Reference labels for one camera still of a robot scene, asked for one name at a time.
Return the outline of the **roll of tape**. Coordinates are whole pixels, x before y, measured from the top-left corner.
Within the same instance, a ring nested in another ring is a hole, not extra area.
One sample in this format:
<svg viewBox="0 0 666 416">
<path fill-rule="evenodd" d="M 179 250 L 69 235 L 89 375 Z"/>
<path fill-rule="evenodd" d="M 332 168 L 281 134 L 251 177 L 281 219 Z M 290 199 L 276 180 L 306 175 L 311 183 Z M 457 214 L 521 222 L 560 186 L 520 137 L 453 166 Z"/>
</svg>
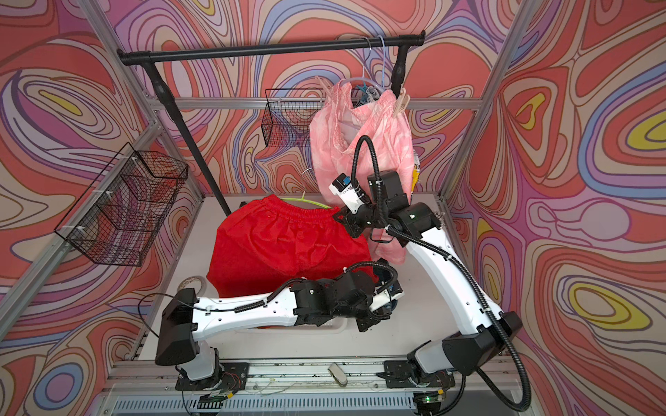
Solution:
<svg viewBox="0 0 666 416">
<path fill-rule="evenodd" d="M 208 286 L 208 280 L 203 276 L 192 276 L 185 278 L 179 285 L 178 291 L 183 289 L 194 289 L 197 296 L 204 296 Z"/>
</svg>

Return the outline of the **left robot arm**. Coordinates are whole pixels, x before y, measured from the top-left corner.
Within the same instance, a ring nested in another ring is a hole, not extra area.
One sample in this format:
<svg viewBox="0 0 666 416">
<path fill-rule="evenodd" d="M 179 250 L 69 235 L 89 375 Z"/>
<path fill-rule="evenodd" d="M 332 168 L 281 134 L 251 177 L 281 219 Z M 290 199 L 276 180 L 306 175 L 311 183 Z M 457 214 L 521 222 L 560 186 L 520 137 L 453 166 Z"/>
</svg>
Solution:
<svg viewBox="0 0 666 416">
<path fill-rule="evenodd" d="M 333 279 L 292 278 L 253 296 L 209 298 L 181 289 L 161 314 L 154 362 L 176 368 L 180 391 L 237 392 L 243 382 L 224 369 L 209 338 L 260 327 L 320 327 L 336 318 L 352 319 L 365 332 L 390 319 L 403 294 L 397 270 L 378 262 L 356 263 Z"/>
</svg>

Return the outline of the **beige clothespin left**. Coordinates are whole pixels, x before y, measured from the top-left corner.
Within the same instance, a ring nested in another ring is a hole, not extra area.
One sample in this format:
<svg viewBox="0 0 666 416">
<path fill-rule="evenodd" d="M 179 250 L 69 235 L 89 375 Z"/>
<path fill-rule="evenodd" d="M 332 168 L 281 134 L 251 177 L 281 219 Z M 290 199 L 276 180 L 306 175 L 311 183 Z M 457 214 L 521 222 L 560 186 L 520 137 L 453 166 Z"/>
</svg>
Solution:
<svg viewBox="0 0 666 416">
<path fill-rule="evenodd" d="M 316 76 L 315 79 L 316 79 L 316 81 L 318 82 L 320 88 L 321 88 L 321 89 L 323 90 L 323 92 L 324 92 L 324 98 L 328 98 L 328 97 L 330 96 L 330 94 L 331 94 L 331 87 L 330 87 L 330 86 L 328 85 L 328 83 L 327 83 L 326 81 L 324 81 L 324 79 L 321 78 L 320 76 Z"/>
</svg>

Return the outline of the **white perforated plastic basket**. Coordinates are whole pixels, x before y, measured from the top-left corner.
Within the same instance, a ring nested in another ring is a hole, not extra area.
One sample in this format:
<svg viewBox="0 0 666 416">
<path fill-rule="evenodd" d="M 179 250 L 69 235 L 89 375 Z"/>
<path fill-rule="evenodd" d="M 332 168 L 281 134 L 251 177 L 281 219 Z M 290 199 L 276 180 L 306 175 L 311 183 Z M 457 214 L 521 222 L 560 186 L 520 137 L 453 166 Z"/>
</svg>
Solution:
<svg viewBox="0 0 666 416">
<path fill-rule="evenodd" d="M 237 329 L 238 333 L 243 334 L 288 334 L 288 335 L 332 335 L 342 332 L 346 329 L 348 319 L 336 317 L 321 326 L 300 325 L 295 327 L 284 326 L 265 326 L 251 329 Z"/>
</svg>

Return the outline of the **beige clothespin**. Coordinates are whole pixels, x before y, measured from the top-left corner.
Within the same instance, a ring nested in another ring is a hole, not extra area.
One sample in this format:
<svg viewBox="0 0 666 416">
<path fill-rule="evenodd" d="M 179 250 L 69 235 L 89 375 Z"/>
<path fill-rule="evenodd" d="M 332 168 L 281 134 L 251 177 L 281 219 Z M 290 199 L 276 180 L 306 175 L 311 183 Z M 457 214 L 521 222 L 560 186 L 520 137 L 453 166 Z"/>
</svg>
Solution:
<svg viewBox="0 0 666 416">
<path fill-rule="evenodd" d="M 330 94 L 331 94 L 331 87 L 330 87 L 330 86 L 328 85 L 328 83 L 327 83 L 326 81 L 324 81 L 324 79 L 321 78 L 320 76 L 316 76 L 315 79 L 316 79 L 316 81 L 318 82 L 320 88 L 321 88 L 321 89 L 323 90 L 323 92 L 324 92 L 324 98 L 328 98 L 328 97 L 330 96 Z"/>
<path fill-rule="evenodd" d="M 404 113 L 409 105 L 410 100 L 411 98 L 407 93 L 406 88 L 401 88 L 400 94 L 395 101 L 392 117 L 397 118 L 400 114 Z"/>
</svg>

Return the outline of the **green hanger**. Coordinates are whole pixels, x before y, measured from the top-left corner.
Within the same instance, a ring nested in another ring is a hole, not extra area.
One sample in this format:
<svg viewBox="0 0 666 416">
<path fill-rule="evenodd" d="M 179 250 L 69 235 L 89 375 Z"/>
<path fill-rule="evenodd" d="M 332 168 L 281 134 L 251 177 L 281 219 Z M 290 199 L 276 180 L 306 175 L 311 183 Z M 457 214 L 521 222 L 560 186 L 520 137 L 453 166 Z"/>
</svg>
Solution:
<svg viewBox="0 0 666 416">
<path fill-rule="evenodd" d="M 316 200 L 307 199 L 307 197 L 305 197 L 305 194 L 306 194 L 306 192 L 303 191 L 301 193 L 301 196 L 298 197 L 298 198 L 295 198 L 295 197 L 281 197 L 281 199 L 285 202 L 302 203 L 302 204 L 315 206 L 316 208 L 320 208 L 320 209 L 331 209 L 331 206 L 328 206 L 327 204 L 324 204 L 322 202 L 318 202 Z"/>
</svg>

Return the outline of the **white pedal on rail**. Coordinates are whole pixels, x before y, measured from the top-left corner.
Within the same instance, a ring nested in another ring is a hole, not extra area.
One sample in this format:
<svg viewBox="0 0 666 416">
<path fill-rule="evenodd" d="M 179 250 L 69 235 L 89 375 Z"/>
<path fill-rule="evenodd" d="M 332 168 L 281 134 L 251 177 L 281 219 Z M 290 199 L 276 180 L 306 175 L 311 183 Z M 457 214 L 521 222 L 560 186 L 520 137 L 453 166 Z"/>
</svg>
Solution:
<svg viewBox="0 0 666 416">
<path fill-rule="evenodd" d="M 336 363 L 329 365 L 328 372 L 338 386 L 345 388 L 348 385 L 348 376 L 343 369 Z"/>
</svg>

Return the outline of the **pink tie-dye shorts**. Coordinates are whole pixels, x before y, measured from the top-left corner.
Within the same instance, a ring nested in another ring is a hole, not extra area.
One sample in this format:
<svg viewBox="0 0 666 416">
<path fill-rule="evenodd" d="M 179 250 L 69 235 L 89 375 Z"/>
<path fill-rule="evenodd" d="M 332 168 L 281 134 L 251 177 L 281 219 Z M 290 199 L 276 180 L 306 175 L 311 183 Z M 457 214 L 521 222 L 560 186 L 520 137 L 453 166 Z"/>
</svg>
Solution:
<svg viewBox="0 0 666 416">
<path fill-rule="evenodd" d="M 371 140 L 376 152 L 378 169 L 397 174 L 402 194 L 408 199 L 413 193 L 413 171 L 416 154 L 408 118 L 404 113 L 393 118 L 398 95 L 390 90 L 381 97 L 361 107 L 354 107 L 351 100 L 352 86 L 340 81 L 331 87 L 323 107 L 310 123 L 310 150 L 319 192 L 325 203 L 333 206 L 332 219 L 340 225 L 343 202 L 335 197 L 329 186 L 345 173 L 355 177 L 356 183 L 372 197 L 369 177 L 374 174 L 372 159 L 362 137 Z"/>
</svg>

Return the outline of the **light blue hanger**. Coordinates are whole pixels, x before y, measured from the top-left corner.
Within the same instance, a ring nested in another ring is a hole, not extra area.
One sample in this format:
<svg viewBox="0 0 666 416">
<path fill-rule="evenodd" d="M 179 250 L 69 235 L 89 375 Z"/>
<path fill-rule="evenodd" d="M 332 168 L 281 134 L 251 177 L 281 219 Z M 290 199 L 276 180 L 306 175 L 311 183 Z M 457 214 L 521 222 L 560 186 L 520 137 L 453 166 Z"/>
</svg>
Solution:
<svg viewBox="0 0 666 416">
<path fill-rule="evenodd" d="M 383 91 L 386 90 L 387 88 L 387 82 L 386 82 L 386 63 L 387 63 L 387 47 L 386 43 L 384 40 L 384 37 L 381 35 L 378 35 L 377 38 L 379 39 L 381 46 L 382 46 L 382 53 L 381 53 L 381 59 L 382 59 L 382 65 L 381 65 L 381 80 L 382 80 L 382 89 Z"/>
</svg>

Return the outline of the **red shorts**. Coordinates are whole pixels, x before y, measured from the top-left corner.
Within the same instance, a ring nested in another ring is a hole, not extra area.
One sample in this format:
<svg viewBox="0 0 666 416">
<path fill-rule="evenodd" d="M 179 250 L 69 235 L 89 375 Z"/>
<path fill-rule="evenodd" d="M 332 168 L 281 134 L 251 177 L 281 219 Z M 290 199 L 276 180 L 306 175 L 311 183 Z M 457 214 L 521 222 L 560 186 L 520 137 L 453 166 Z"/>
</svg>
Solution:
<svg viewBox="0 0 666 416">
<path fill-rule="evenodd" d="M 304 277 L 333 279 L 371 260 L 363 237 L 350 237 L 334 220 L 338 208 L 306 209 L 275 195 L 254 200 L 217 230 L 207 280 L 222 298 L 275 291 Z"/>
</svg>

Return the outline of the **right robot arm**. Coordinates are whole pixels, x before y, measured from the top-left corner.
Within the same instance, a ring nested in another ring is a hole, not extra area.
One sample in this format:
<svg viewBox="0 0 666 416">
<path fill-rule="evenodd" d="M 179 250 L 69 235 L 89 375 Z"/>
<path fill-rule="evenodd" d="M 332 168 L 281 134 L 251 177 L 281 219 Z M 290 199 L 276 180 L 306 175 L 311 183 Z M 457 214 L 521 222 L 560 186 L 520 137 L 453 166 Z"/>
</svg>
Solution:
<svg viewBox="0 0 666 416">
<path fill-rule="evenodd" d="M 515 412 L 532 405 L 526 367 L 513 345 L 522 328 L 514 312 L 504 312 L 476 282 L 462 263 L 435 213 L 425 204 L 409 204 L 395 171 L 379 168 L 369 136 L 355 147 L 351 173 L 341 174 L 331 190 L 344 202 L 336 219 L 352 237 L 384 230 L 418 261 L 451 310 L 457 330 L 440 341 L 427 341 L 407 356 L 415 381 L 456 372 L 466 379 L 478 374 L 495 396 Z M 520 380 L 522 397 L 513 400 L 501 392 L 482 366 L 498 353 L 511 356 Z"/>
</svg>

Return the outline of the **beige clothespin right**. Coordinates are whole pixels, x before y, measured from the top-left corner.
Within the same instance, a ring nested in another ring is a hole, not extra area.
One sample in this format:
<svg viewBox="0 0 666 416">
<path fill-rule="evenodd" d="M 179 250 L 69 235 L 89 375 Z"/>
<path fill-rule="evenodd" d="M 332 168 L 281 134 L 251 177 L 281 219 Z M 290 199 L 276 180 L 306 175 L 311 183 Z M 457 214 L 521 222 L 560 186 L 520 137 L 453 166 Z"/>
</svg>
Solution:
<svg viewBox="0 0 666 416">
<path fill-rule="evenodd" d="M 400 114 L 404 113 L 409 105 L 410 100 L 411 98 L 407 93 L 406 88 L 401 88 L 400 94 L 395 101 L 392 117 L 397 118 Z"/>
</svg>

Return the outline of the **black clothes rack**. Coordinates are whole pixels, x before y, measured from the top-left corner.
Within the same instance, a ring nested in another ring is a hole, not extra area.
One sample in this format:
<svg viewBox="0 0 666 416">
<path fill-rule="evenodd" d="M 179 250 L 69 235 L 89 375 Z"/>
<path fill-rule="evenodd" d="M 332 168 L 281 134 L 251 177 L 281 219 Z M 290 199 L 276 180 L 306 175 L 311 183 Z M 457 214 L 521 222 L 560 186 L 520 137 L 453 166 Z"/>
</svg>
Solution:
<svg viewBox="0 0 666 416">
<path fill-rule="evenodd" d="M 208 59 L 222 59 L 234 57 L 261 57 L 262 55 L 284 55 L 297 53 L 311 53 L 336 50 L 360 50 L 365 47 L 396 47 L 397 59 L 391 74 L 391 90 L 394 95 L 399 95 L 406 77 L 406 62 L 409 50 L 412 47 L 420 47 L 425 43 L 426 32 L 422 31 L 418 35 L 400 35 L 392 37 L 372 37 L 372 38 L 354 38 L 348 40 L 329 40 L 301 43 L 277 43 L 266 45 L 236 46 L 225 48 L 199 49 L 199 50 L 177 50 L 177 51 L 138 51 L 125 52 L 121 49 L 116 50 L 123 65 L 127 67 L 140 66 L 147 74 L 151 82 L 154 93 L 160 104 L 172 122 L 177 127 L 182 139 L 187 145 L 188 150 L 194 157 L 194 161 L 201 170 L 206 183 L 213 191 L 213 196 L 217 199 L 225 215 L 230 215 L 230 209 L 225 197 L 223 196 L 219 185 L 208 167 L 194 137 L 192 136 L 182 112 L 178 107 L 168 84 L 162 78 L 156 67 L 158 62 L 182 62 L 197 61 Z"/>
</svg>

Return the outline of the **white printed graphic shorts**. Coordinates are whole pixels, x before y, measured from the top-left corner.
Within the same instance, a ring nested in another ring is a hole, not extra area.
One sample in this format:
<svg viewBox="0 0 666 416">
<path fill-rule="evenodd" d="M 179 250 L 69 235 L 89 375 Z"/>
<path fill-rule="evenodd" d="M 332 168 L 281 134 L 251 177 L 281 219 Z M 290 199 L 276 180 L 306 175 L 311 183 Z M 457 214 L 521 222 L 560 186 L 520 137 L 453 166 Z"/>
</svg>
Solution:
<svg viewBox="0 0 666 416">
<path fill-rule="evenodd" d="M 362 105 L 375 102 L 381 97 L 381 92 L 373 86 L 358 85 L 355 86 L 354 91 L 354 107 L 361 107 Z"/>
</svg>

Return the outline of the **lavender wire hanger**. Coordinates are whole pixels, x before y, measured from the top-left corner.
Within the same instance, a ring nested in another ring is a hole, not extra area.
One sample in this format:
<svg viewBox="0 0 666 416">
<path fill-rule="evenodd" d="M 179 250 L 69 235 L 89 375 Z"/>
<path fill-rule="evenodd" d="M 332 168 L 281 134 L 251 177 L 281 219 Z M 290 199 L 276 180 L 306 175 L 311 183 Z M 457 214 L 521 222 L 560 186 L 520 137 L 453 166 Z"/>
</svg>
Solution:
<svg viewBox="0 0 666 416">
<path fill-rule="evenodd" d="M 367 86 L 373 86 L 377 90 L 379 90 L 382 93 L 384 92 L 382 89 L 382 83 L 377 83 L 374 79 L 374 75 L 371 71 L 371 50 L 373 49 L 373 46 L 371 44 L 370 38 L 367 36 L 361 37 L 366 41 L 368 44 L 368 47 L 364 47 L 361 52 L 361 57 L 362 57 L 362 75 L 357 76 L 357 77 L 352 77 L 352 78 L 347 78 L 344 80 L 345 83 L 352 83 L 353 81 L 357 82 L 357 85 L 367 85 Z"/>
</svg>

